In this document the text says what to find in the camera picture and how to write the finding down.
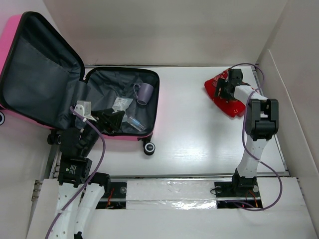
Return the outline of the purple ceramic mug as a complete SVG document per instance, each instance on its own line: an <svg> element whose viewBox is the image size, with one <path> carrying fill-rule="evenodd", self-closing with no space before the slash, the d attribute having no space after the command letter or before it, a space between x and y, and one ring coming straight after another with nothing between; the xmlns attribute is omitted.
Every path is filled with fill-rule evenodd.
<svg viewBox="0 0 319 239"><path fill-rule="evenodd" d="M134 84L133 85L134 94L136 96L137 103L145 106L148 104L152 94L153 86L148 83Z"/></svg>

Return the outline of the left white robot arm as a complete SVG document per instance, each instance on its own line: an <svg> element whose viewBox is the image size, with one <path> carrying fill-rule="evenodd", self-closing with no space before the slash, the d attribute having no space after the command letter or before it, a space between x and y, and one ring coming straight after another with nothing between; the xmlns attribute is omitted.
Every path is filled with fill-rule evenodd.
<svg viewBox="0 0 319 239"><path fill-rule="evenodd" d="M110 176L98 171L106 153L103 134L120 128L125 113L107 109L82 114L79 107L70 110L83 127L61 134L58 197L47 239L82 239L99 200L111 193Z"/></svg>

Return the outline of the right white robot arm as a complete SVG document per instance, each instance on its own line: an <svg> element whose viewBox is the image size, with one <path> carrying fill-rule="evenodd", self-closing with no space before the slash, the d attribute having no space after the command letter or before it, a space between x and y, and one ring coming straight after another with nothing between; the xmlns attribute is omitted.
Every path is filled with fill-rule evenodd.
<svg viewBox="0 0 319 239"><path fill-rule="evenodd" d="M257 167L268 141L279 129L279 102L262 96L243 82L241 69L231 68L228 76L219 78L215 96L245 105L242 139L244 153L230 182L214 184L217 197L244 197L257 182Z"/></svg>

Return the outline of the white tissue packet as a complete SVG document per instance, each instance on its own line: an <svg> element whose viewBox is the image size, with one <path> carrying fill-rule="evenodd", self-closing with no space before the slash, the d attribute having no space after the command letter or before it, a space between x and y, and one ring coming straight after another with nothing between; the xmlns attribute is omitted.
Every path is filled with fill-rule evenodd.
<svg viewBox="0 0 319 239"><path fill-rule="evenodd" d="M126 109L129 108L130 104L132 103L133 99L131 98L122 98L122 97L117 97L112 105L112 109L115 112L118 111L125 111Z"/></svg>

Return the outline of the red patterned cloth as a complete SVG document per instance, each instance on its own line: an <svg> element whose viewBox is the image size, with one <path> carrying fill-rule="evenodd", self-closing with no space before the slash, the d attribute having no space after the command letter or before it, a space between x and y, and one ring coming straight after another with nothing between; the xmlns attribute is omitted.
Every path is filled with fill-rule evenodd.
<svg viewBox="0 0 319 239"><path fill-rule="evenodd" d="M205 81L204 88L210 97L210 99L229 117L242 117L245 112L245 105L238 100L227 100L221 97L216 97L216 87L217 81L222 78L226 80L229 75L230 68L224 70L220 74L211 78L210 80Z"/></svg>

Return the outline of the pink hard-shell suitcase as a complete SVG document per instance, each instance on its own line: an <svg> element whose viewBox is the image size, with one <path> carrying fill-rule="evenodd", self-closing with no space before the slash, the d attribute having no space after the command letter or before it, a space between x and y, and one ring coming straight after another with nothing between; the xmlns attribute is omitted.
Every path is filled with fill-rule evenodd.
<svg viewBox="0 0 319 239"><path fill-rule="evenodd" d="M148 83L153 94L147 105L137 103L133 85ZM144 153L152 155L153 135L160 91L154 71L127 67L96 67L85 70L76 51L40 13L28 11L11 16L0 37L0 106L50 129L48 144L59 144L61 134L71 127L82 128L70 107L77 101L91 102L93 111L112 108L117 97L133 99L124 112L121 128L103 135L143 142ZM145 130L127 123L137 119Z"/></svg>

